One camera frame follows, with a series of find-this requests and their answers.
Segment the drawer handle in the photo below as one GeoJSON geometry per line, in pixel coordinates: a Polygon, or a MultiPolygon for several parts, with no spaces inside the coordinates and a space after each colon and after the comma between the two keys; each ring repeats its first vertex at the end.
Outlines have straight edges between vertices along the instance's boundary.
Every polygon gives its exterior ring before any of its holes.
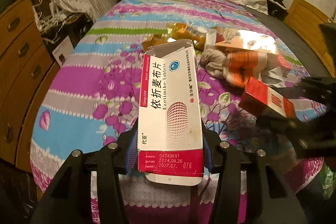
{"type": "Polygon", "coordinates": [[[33,79],[36,79],[40,73],[41,73],[41,66],[37,65],[36,69],[30,75],[33,77],[33,79]]]}
{"type": "Polygon", "coordinates": [[[8,26],[7,26],[7,30],[8,30],[9,32],[15,30],[16,27],[19,25],[19,23],[20,23],[20,18],[17,17],[17,18],[14,19],[11,23],[8,24],[8,26]]]}
{"type": "Polygon", "coordinates": [[[23,57],[26,55],[27,51],[29,50],[29,44],[25,43],[23,47],[17,52],[19,57],[23,57]]]}
{"type": "Polygon", "coordinates": [[[10,143],[13,140],[13,127],[8,124],[7,135],[5,136],[5,142],[10,143]]]}

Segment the red box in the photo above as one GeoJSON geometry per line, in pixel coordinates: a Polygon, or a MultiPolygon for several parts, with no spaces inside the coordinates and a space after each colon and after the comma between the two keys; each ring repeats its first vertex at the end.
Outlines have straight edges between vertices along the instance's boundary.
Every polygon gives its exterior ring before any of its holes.
{"type": "Polygon", "coordinates": [[[253,77],[250,77],[246,84],[239,107],[256,117],[266,113],[280,114],[287,118],[295,117],[292,102],[253,77]]]}

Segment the red and white box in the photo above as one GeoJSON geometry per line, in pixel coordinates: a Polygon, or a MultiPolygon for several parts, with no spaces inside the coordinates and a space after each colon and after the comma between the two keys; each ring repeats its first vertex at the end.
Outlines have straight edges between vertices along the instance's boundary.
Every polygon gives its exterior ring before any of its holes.
{"type": "Polygon", "coordinates": [[[149,49],[140,88],[138,169],[150,181],[196,185],[204,169],[193,43],[181,39],[149,49]]]}
{"type": "Polygon", "coordinates": [[[292,102],[253,77],[250,77],[246,84],[239,107],[256,117],[261,114],[295,117],[295,108],[292,102]]]}

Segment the mattress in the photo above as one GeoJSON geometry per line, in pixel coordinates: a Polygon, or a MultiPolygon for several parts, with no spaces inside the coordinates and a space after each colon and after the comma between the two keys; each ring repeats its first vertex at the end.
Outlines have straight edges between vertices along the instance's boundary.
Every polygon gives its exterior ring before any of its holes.
{"type": "MultiPolygon", "coordinates": [[[[100,18],[79,42],[56,75],[36,116],[30,160],[36,184],[45,191],[71,151],[96,151],[129,130],[138,116],[143,52],[141,42],[164,33],[167,23],[235,27],[271,35],[293,69],[285,78],[293,86],[308,72],[293,52],[244,7],[224,0],[122,0],[100,18]]],[[[238,107],[236,90],[212,78],[197,64],[200,110],[207,128],[238,149],[266,151],[293,191],[303,189],[320,171],[323,159],[299,160],[291,143],[255,126],[255,117],[238,107]]],[[[304,121],[320,115],[323,105],[293,100],[304,121]]],[[[208,223],[218,174],[205,169],[194,187],[156,184],[137,166],[119,176],[131,223],[187,223],[196,215],[208,223]]],[[[99,223],[96,173],[91,176],[92,217],[99,223]]],[[[246,175],[241,176],[239,222],[245,219],[246,175]]]]}

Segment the blue circular logo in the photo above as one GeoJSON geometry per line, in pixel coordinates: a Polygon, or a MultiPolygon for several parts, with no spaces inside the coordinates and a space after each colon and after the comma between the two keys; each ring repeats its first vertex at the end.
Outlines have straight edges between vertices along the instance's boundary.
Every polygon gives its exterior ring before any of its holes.
{"type": "Polygon", "coordinates": [[[169,70],[170,71],[174,71],[174,70],[177,70],[180,66],[180,62],[178,62],[177,60],[173,61],[170,63],[169,65],[169,70]]]}

